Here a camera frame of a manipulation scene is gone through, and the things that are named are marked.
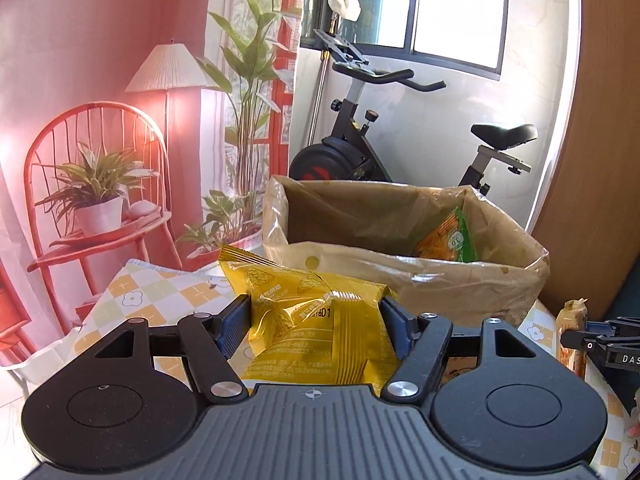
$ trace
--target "window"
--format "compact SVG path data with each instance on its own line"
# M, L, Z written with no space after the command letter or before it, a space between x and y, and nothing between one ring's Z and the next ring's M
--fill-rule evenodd
M360 0L357 22L338 33L367 55L426 62L498 78L508 0ZM305 0L302 45L319 46L313 29L327 30L326 0Z

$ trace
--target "floor lamp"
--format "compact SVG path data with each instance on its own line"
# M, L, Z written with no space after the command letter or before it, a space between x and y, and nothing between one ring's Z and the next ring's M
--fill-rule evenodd
M197 88L211 86L198 62L182 43L156 45L140 66L125 91L148 92L164 90L164 143L167 152L166 181L167 196L171 197L169 164L169 90L174 88Z

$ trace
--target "yellow snack bag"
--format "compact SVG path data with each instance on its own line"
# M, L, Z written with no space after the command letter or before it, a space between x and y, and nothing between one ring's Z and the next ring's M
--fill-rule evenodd
M370 383L376 394L398 368L378 302L386 285L280 267L230 246L220 266L236 294L248 294L255 358L242 374L256 383Z

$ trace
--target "window frame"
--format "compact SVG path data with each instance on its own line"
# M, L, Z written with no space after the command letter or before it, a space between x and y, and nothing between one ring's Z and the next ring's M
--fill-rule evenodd
M435 54L425 54L414 50L415 43L415 25L417 21L418 0L409 0L409 12L406 30L404 33L404 47L398 48L394 46L383 46L369 43L357 43L356 46L366 56L389 57L393 59L401 59L405 61L413 61L418 63L429 64L433 66L441 66L452 70L459 70L477 76L485 77L493 80L500 80L502 73L502 63L504 60L504 45L507 36L507 19L509 10L509 0L504 0L502 8L502 29L500 31L500 47L498 50L498 63L496 68L491 68L468 61L453 59L450 57L436 56ZM320 9L319 15L314 16L312 20L312 28L329 29L331 20L331 9L327 0L314 0L314 8ZM300 47L322 50L322 43L317 39L302 37L300 39Z

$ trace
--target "plastic bag liner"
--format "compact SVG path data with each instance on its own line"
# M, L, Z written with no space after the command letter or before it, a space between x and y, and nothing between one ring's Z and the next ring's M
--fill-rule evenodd
M408 256L456 206L480 261ZM488 317L519 325L549 276L547 250L471 187L275 176L263 215L264 251L277 264L384 283L413 314L443 314L459 326Z

